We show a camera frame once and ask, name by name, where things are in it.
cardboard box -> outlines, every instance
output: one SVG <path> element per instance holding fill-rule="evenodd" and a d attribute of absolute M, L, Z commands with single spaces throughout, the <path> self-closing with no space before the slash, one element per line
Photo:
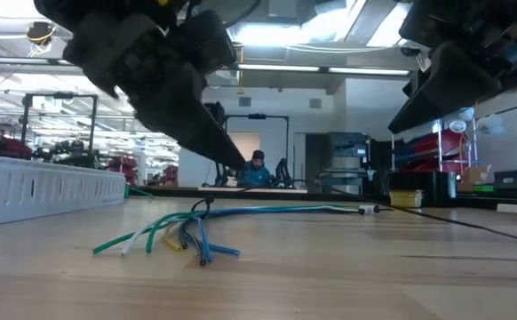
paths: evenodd
<path fill-rule="evenodd" d="M 474 185 L 481 185 L 486 183 L 490 171 L 491 164 L 465 168 L 464 174 L 462 175 L 462 181 L 458 185 L 457 190 L 473 192 Z"/>

yellow container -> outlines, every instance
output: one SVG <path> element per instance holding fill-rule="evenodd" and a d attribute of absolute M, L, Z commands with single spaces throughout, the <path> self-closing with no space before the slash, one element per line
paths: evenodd
<path fill-rule="evenodd" d="M 422 190 L 414 191 L 389 191 L 391 197 L 391 205 L 401 208 L 420 208 L 424 192 Z"/>

blue jacket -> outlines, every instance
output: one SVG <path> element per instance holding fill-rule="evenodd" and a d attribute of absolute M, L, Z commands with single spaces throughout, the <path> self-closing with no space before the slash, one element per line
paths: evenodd
<path fill-rule="evenodd" d="M 248 161 L 244 164 L 244 170 L 239 172 L 237 187 L 268 187 L 269 181 L 270 172 L 264 165 L 255 169 L 252 162 Z"/>

wooden tabletop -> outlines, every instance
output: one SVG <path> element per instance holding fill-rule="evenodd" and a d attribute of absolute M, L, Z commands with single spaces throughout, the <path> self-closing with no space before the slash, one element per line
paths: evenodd
<path fill-rule="evenodd" d="M 292 193 L 292 194 L 306 194 L 308 190 L 305 189 L 285 189 L 285 188 L 233 188 L 233 187 L 200 187 L 199 191 L 225 191 L 225 192 L 267 192 L 267 193 Z"/>
<path fill-rule="evenodd" d="M 516 241 L 402 212 L 209 220 L 210 240 L 242 255 L 216 254 L 205 268 L 191 248 L 157 241 L 145 254 L 145 237 L 124 258 L 122 246 L 91 255 L 194 202 L 131 199 L 0 225 L 0 319 L 517 318 Z M 295 203 L 218 199 L 213 207 L 286 204 Z M 517 214 L 427 212 L 517 235 Z"/>

black beanie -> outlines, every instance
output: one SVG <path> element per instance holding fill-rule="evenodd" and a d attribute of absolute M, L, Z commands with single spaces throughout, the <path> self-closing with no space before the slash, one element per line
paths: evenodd
<path fill-rule="evenodd" d="M 265 153 L 260 150 L 255 150 L 252 153 L 252 160 L 265 160 Z"/>

